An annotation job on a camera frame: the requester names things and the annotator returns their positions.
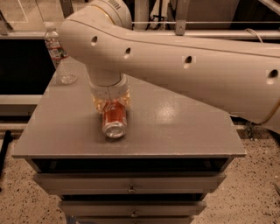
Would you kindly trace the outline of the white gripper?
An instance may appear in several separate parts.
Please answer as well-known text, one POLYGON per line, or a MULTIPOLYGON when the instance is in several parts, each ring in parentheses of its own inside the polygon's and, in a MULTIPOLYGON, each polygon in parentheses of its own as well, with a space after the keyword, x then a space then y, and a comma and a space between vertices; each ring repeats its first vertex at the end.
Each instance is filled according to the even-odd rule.
POLYGON ((126 74, 121 75, 121 79, 114 85, 100 86, 89 82, 90 91, 96 111, 101 114, 106 104, 105 100, 119 98, 119 102, 126 110, 130 109, 129 79, 126 74))

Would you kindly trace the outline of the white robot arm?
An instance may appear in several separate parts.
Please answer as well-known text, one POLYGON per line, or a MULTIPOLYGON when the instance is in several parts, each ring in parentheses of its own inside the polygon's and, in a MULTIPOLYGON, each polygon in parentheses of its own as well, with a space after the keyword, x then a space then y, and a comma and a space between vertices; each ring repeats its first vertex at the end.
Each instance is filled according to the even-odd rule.
POLYGON ((59 41, 86 66, 98 98, 123 95, 131 76, 280 131, 276 44, 134 31, 126 4, 114 7, 109 0, 69 16, 59 41))

